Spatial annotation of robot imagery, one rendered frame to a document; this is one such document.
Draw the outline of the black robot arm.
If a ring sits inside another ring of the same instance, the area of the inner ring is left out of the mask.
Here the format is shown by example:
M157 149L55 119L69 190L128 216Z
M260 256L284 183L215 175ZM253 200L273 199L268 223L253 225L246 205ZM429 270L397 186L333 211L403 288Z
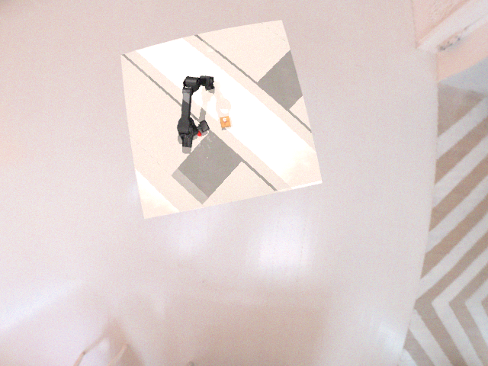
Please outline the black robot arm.
M179 136L182 136L182 146L192 147L193 135L195 133L194 120L191 118L191 96L199 90L201 86L205 86L206 90L214 89L214 78L213 76L200 75L199 77L186 76L182 83L182 107L181 107L181 117L178 120L177 131ZM186 88L187 87L187 88ZM193 125L194 126L193 126Z

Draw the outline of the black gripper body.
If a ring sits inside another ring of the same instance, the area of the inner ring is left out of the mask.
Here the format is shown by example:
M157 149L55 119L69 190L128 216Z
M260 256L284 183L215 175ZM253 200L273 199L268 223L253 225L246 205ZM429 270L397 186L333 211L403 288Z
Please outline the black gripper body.
M203 121L201 121L201 122L200 122L200 124L199 124L197 127L195 127L195 133L194 133L194 136L195 136L196 134L198 134L198 131L199 131L199 130L201 130L201 131L202 131L202 130L203 130L203 131L206 131L206 130L209 130L209 129L210 129L210 128L208 127L207 122L206 122L205 120L203 120Z

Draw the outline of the tan wooden block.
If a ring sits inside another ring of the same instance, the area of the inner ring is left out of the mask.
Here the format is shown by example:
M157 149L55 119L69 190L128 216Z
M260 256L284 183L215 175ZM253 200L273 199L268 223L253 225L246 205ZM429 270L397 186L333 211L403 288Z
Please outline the tan wooden block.
M226 123L223 120L224 118L226 118ZM221 122L222 128L223 127L230 127L230 119L229 119L229 116L227 116L227 117L220 117L220 122Z

